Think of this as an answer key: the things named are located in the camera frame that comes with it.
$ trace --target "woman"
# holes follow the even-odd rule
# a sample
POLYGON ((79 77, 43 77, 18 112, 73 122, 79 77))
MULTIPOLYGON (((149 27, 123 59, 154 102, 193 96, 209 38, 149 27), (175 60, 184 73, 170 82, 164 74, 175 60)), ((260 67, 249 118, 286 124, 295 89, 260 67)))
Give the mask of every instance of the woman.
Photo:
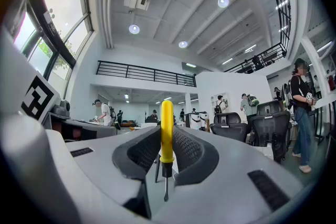
POLYGON ((313 98, 306 98, 309 92, 308 87, 301 79, 301 76, 304 76, 307 72, 308 64, 301 58, 298 58, 295 61, 295 69, 290 81, 291 94, 296 102, 296 105, 294 106, 295 121, 299 126, 299 134, 292 155, 301 158, 299 169, 304 173, 309 173, 311 171, 311 167, 309 166, 311 124, 307 112, 310 105, 315 105, 315 100, 313 98))

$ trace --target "backpack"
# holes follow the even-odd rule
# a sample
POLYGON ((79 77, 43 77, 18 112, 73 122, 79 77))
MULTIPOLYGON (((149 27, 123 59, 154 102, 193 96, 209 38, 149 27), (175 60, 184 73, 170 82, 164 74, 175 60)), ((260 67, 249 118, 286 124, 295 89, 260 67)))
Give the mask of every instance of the backpack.
POLYGON ((249 106, 257 106, 259 104, 259 100, 253 94, 247 96, 247 101, 249 106))
POLYGON ((216 107, 215 107, 215 114, 220 114, 222 112, 222 109, 220 108, 222 102, 223 101, 221 101, 219 104, 216 105, 216 107))

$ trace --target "cap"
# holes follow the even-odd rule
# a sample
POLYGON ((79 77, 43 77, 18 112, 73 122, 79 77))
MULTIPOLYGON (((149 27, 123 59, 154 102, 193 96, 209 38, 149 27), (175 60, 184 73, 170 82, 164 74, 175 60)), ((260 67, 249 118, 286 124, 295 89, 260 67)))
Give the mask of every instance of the cap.
POLYGON ((95 105, 97 103, 101 103, 101 101, 99 99, 95 99, 94 103, 92 105, 95 105))

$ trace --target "ceiling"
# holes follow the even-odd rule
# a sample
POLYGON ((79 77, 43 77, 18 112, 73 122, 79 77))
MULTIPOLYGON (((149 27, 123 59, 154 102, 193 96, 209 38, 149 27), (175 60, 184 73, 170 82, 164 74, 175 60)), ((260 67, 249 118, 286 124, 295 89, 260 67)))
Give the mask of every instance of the ceiling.
MULTIPOLYGON (((228 57, 257 44, 254 53, 267 49, 265 30, 257 12, 248 0, 229 0, 226 8, 218 0, 150 0, 148 10, 130 9, 124 0, 111 0, 113 36, 134 36, 159 41, 161 46, 178 47, 180 41, 188 42, 184 50, 211 61, 218 68, 228 57), (130 25, 136 24, 140 32, 133 35, 130 25)), ((280 41, 276 0, 260 0, 269 20, 271 42, 280 41)), ((252 54, 244 54, 242 59, 252 54)))
MULTIPOLYGON (((143 89, 131 89, 131 88, 117 88, 117 87, 100 87, 104 89, 114 102, 125 102, 125 94, 129 95, 130 103, 148 103, 155 104, 156 102, 163 102, 165 98, 172 97, 170 101, 173 104, 185 102, 185 93, 181 92, 165 92, 143 89)), ((190 94, 191 100, 197 99, 197 93, 190 94)))

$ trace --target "person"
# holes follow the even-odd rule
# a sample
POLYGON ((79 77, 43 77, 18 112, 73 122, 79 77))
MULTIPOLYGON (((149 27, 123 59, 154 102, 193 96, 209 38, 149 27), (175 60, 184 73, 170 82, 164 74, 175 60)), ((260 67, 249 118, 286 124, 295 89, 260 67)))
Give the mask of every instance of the person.
POLYGON ((180 119, 181 121, 184 121, 184 109, 182 109, 180 112, 180 119))
POLYGON ((118 120, 119 125, 121 125, 122 123, 122 113, 123 112, 119 110, 119 113, 117 114, 117 120, 118 120))
POLYGON ((240 102, 240 110, 245 110, 246 118, 247 118, 247 133, 250 133, 252 130, 251 118, 257 115, 257 107, 250 106, 247 100, 247 96, 245 93, 241 95, 242 101, 240 102))
POLYGON ((274 97, 274 99, 279 101, 280 106, 281 106, 281 109, 282 109, 282 111, 283 111, 283 110, 284 110, 284 102, 283 102, 282 97, 281 97, 281 92, 280 92, 280 90, 278 89, 278 87, 275 87, 275 88, 274 88, 274 91, 275 91, 275 93, 276 93, 276 96, 274 97))
POLYGON ((226 107, 225 107, 225 103, 223 101, 223 96, 219 95, 219 96, 217 96, 217 98, 218 98, 217 107, 219 107, 220 113, 224 113, 224 110, 226 109, 226 107))
POLYGON ((96 121, 104 119, 104 126, 110 126, 112 120, 110 107, 106 103, 102 104, 99 99, 95 99, 93 105, 95 105, 96 108, 101 108, 101 115, 96 119, 96 121))
POLYGON ((328 84, 329 84, 330 91, 333 91, 336 88, 332 75, 328 77, 328 84))
POLYGON ((319 81, 317 80, 316 75, 314 76, 314 86, 315 86, 315 91, 316 91, 316 97, 322 98, 320 84, 319 84, 319 81))
POLYGON ((299 126, 299 134, 292 156, 301 158, 299 169, 304 173, 311 172, 311 167, 309 166, 311 131, 308 111, 310 109, 309 106, 316 103, 313 98, 307 99, 309 89, 301 79, 301 76, 304 76, 307 72, 308 64, 301 58, 298 58, 295 61, 295 69, 292 72, 293 76, 290 80, 291 95, 296 101, 296 105, 294 106, 295 121, 299 126))
POLYGON ((157 114, 156 114, 157 112, 156 112, 156 110, 154 109, 153 110, 153 113, 152 113, 152 115, 151 115, 151 118, 153 119, 153 120, 158 120, 158 117, 157 117, 157 114))

